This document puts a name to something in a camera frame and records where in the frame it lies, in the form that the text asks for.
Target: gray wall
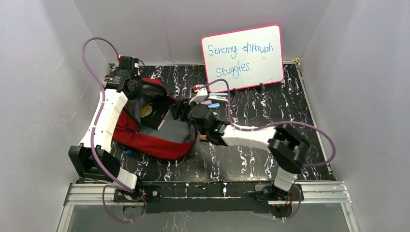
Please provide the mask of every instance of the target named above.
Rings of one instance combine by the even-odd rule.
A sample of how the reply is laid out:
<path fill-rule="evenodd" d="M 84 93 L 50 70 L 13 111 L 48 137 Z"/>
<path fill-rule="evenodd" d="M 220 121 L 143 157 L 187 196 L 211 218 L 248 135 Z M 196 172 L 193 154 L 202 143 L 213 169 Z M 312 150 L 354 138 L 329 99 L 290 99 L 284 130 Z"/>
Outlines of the gray wall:
<path fill-rule="evenodd" d="M 283 58 L 301 57 L 330 0 L 74 0 L 94 36 L 146 64 L 203 64 L 205 35 L 277 23 Z M 111 51 L 100 44 L 109 62 Z"/>
<path fill-rule="evenodd" d="M 302 55 L 362 231 L 409 231 L 410 1 L 332 0 Z"/>
<path fill-rule="evenodd" d="M 72 0 L 1 1 L 0 231 L 55 231 L 70 181 L 67 152 L 85 134 L 99 89 L 81 59 L 91 37 Z M 98 74 L 107 61 L 87 50 Z"/>

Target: black book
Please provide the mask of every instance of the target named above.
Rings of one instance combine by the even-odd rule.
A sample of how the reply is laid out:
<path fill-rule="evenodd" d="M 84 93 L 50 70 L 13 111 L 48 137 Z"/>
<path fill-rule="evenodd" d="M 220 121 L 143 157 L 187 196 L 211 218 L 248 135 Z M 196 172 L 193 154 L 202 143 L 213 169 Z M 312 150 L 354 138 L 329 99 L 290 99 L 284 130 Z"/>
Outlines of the black book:
<path fill-rule="evenodd" d="M 159 130 L 169 115 L 170 105 L 166 97 L 155 97 L 141 109 L 141 124 Z"/>

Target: marble pattern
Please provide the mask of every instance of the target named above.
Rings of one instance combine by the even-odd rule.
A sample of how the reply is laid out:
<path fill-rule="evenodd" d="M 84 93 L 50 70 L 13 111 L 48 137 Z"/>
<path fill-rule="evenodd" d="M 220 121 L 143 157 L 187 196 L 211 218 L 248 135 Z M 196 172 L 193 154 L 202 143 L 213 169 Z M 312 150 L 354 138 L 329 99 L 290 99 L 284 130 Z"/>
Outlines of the marble pattern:
<path fill-rule="evenodd" d="M 285 78 L 281 83 L 242 89 L 232 96 L 231 114 L 236 124 L 261 126 L 268 123 L 295 120 L 313 125 L 305 94 L 295 65 L 285 65 Z M 144 78 L 161 80 L 168 93 L 176 99 L 190 98 L 190 89 L 206 83 L 205 69 L 196 66 L 147 67 Z M 226 120 L 225 105 L 214 110 L 219 119 Z M 311 142 L 308 163 L 324 161 L 316 132 L 299 129 Z M 135 151 L 127 156 L 121 146 L 113 142 L 112 153 L 120 159 L 122 167 L 142 177 L 144 181 L 247 181 L 273 180 L 277 162 L 264 150 L 245 146 L 214 146 L 197 142 L 189 153 L 179 160 L 157 159 L 147 153 Z M 299 180 L 334 180 L 328 168 L 306 168 Z"/>

